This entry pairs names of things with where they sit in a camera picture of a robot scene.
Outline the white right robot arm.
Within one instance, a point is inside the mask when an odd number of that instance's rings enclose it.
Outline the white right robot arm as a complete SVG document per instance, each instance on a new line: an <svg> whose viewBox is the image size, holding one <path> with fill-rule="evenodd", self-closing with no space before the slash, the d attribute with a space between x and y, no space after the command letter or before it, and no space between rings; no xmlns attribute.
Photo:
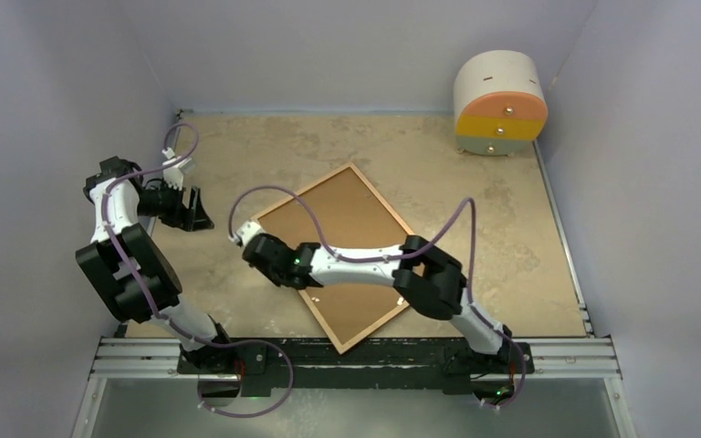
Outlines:
<svg viewBox="0 0 701 438"><path fill-rule="evenodd" d="M335 285L389 287L420 315L449 322L485 370L512 357L505 326L473 298L462 264L420 235L379 248L342 248L319 242L296 247L249 220L229 236L242 258L277 287L304 290Z"/></svg>

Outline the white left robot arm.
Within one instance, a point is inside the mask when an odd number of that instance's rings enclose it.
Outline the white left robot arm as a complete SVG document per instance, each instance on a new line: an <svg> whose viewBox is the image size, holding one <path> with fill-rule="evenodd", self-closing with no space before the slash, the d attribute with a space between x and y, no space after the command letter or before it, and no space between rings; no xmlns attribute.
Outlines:
<svg viewBox="0 0 701 438"><path fill-rule="evenodd" d="M120 322L151 323L181 342L184 360L207 372L230 370L237 359L231 339L208 314L181 300L180 279L142 225L143 217L187 232L214 228L198 187L167 178L143 180L132 161L113 156L99 164L83 192L94 205L91 241L76 261L104 305Z"/></svg>

